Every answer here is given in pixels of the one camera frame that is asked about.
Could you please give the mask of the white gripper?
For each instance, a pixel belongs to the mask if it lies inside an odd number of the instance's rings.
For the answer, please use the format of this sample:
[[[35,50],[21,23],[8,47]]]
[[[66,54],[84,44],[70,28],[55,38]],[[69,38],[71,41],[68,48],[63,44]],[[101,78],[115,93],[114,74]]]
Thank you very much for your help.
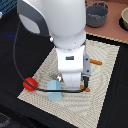
[[[85,52],[85,46],[72,50],[57,48],[58,70],[68,89],[78,89],[83,76],[91,76],[90,58]]]

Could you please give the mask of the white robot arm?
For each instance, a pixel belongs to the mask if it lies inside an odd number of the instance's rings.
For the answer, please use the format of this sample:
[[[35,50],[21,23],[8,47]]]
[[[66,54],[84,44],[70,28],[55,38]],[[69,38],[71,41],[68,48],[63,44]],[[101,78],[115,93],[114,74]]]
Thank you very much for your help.
[[[85,0],[18,0],[17,12],[27,30],[53,38],[64,83],[78,89],[85,55]]]

